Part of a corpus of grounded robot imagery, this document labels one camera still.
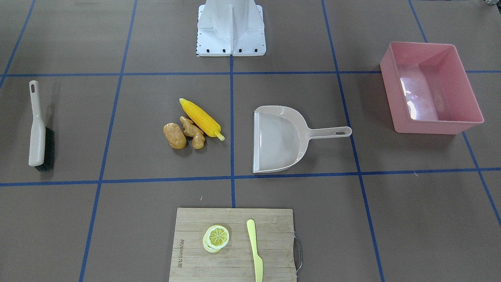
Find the dustpan handle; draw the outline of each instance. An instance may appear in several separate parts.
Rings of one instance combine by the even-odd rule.
[[[350,135],[351,135],[351,128],[348,126],[310,130],[311,139],[349,137]]]

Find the knife handle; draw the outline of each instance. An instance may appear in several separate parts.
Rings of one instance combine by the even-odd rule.
[[[247,232],[249,233],[250,246],[252,248],[252,254],[258,255],[258,240],[256,238],[256,223],[254,220],[249,219],[247,221]]]

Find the metal handle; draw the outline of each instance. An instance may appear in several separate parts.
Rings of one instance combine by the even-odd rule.
[[[299,274],[299,270],[301,269],[301,267],[303,267],[303,247],[301,246],[301,242],[299,241],[298,235],[296,234],[295,231],[294,231],[294,241],[296,241],[298,243],[298,246],[299,246],[299,258],[301,259],[301,261],[299,263],[299,266],[296,268],[296,275],[298,275]]]

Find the yellow knife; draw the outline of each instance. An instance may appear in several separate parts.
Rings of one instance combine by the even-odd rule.
[[[254,259],[254,272],[256,273],[256,282],[263,282],[263,259],[258,255],[258,240],[256,238],[256,223],[254,220],[247,221],[247,232],[249,233],[250,246],[252,247],[252,256]]]

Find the plastic food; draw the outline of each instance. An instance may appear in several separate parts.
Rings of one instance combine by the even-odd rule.
[[[184,112],[193,120],[193,122],[209,137],[217,137],[223,141],[224,136],[221,134],[221,126],[210,115],[208,115],[199,106],[195,105],[186,99],[179,99],[179,103],[183,107]]]
[[[229,242],[229,232],[224,226],[209,227],[202,239],[203,247],[208,252],[218,252]]]
[[[168,123],[163,127],[163,133],[165,138],[169,141],[169,144],[174,149],[182,149],[186,146],[186,137],[184,137],[183,131],[175,123]]]
[[[179,118],[181,121],[181,124],[183,125],[184,128],[184,135],[193,137],[193,141],[191,142],[191,145],[195,149],[201,149],[203,147],[203,143],[205,142],[205,137],[203,136],[203,131],[196,127],[196,125],[193,124],[193,121],[190,119],[182,116]]]

